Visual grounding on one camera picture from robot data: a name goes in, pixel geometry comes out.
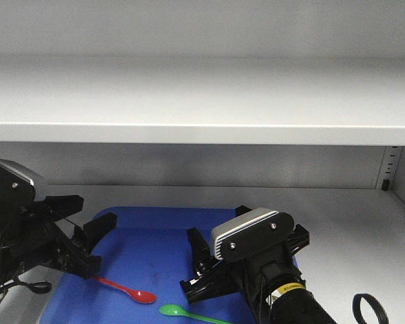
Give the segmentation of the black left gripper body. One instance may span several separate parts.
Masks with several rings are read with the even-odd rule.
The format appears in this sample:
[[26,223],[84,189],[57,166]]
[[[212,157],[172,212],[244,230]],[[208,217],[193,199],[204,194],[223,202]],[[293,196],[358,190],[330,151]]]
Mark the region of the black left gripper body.
[[50,290],[46,281],[25,283],[19,276],[39,265],[64,271],[62,241],[67,236],[57,221],[35,216],[33,203],[17,206],[0,200],[0,290]]

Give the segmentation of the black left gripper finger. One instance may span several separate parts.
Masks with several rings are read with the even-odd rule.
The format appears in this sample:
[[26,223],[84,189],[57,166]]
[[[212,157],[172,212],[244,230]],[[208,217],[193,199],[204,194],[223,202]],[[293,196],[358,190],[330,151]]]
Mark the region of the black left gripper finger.
[[46,217],[59,221],[79,213],[84,199],[79,195],[46,196],[43,201],[33,203],[33,213],[37,217]]
[[71,239],[65,237],[63,243],[62,269],[83,279],[90,279],[101,269],[102,258],[92,255],[95,246],[116,228],[117,215],[106,213],[85,223],[75,226]]

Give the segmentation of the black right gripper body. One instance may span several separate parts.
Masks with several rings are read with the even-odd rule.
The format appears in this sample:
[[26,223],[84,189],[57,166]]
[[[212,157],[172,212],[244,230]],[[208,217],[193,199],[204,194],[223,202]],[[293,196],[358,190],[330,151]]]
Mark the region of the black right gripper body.
[[[249,209],[245,206],[236,208],[236,216],[245,214]],[[293,283],[302,283],[301,273],[295,266],[293,256],[309,243],[309,233],[302,226],[294,223],[293,232],[283,242],[269,247],[266,250],[242,259],[244,262],[244,287],[246,301],[257,304],[268,298],[278,286]],[[210,267],[219,260],[212,252]]]

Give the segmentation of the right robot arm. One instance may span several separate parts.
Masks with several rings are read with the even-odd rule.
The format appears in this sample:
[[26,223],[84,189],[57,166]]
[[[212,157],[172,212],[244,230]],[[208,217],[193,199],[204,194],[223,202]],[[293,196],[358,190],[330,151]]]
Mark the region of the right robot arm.
[[257,323],[334,323],[294,262],[309,232],[288,213],[245,206],[235,212],[212,229],[210,242],[188,229],[195,277],[180,282],[187,302],[241,293]]

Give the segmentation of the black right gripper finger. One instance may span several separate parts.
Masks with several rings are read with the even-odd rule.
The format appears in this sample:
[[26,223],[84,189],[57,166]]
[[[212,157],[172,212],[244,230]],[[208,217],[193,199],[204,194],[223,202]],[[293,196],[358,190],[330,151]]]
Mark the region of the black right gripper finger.
[[187,303],[196,303],[229,294],[239,293],[246,300],[244,262],[218,261],[188,281],[180,281]]
[[209,245],[196,227],[187,229],[186,233],[192,252],[192,268],[195,273],[204,273],[211,260]]

